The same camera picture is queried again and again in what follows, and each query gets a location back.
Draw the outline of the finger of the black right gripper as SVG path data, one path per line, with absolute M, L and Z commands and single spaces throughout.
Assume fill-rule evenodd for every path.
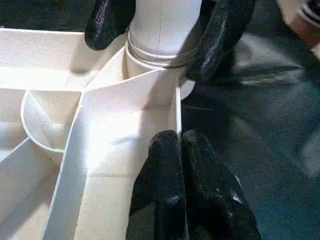
M 217 0 L 185 76 L 208 82 L 249 24 L 254 0 Z
M 86 45 L 95 51 L 106 49 L 126 32 L 135 11 L 135 0 L 97 0 L 85 28 Z

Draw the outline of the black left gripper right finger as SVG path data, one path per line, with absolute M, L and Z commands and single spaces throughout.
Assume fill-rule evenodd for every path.
M 209 140 L 192 129 L 182 135 L 188 230 L 193 240 L 260 240 L 256 218 L 237 177 Z

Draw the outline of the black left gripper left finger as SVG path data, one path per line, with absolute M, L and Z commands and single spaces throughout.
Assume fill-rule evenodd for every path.
M 157 133 L 149 143 L 132 189 L 126 238 L 187 239 L 185 184 L 174 130 Z

